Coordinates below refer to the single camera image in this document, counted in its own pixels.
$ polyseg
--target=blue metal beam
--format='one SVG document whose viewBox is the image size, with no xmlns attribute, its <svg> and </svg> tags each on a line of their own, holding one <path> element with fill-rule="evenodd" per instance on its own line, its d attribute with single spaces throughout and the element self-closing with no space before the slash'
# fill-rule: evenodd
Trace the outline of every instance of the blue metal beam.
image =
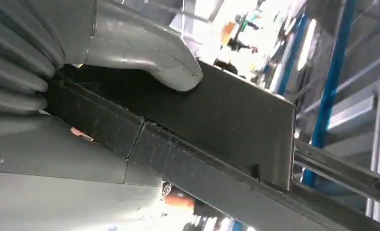
<svg viewBox="0 0 380 231">
<path fill-rule="evenodd" d="M 305 13 L 302 13 L 302 15 L 300 16 L 300 19 L 297 20 L 296 24 L 293 26 L 292 30 L 296 30 L 296 35 L 295 35 L 295 39 L 293 40 L 291 52 L 285 64 L 282 78 L 280 79 L 280 84 L 279 84 L 279 88 L 277 92 L 279 95 L 283 95 L 285 93 L 289 76 L 291 75 L 296 58 L 301 48 L 301 43 L 302 43 L 302 38 L 304 37 L 306 23 L 307 23 L 307 15 Z"/>
<path fill-rule="evenodd" d="M 328 77 L 326 78 L 325 88 L 320 101 L 319 114 L 313 131 L 312 145 L 323 148 L 326 144 L 327 127 L 339 84 L 340 74 L 344 63 L 344 53 L 350 37 L 350 28 L 353 14 L 355 12 L 356 0 L 346 0 L 340 28 L 333 49 L 332 60 L 329 67 Z M 314 187 L 317 175 L 309 170 L 303 173 L 302 183 Z"/>
</svg>

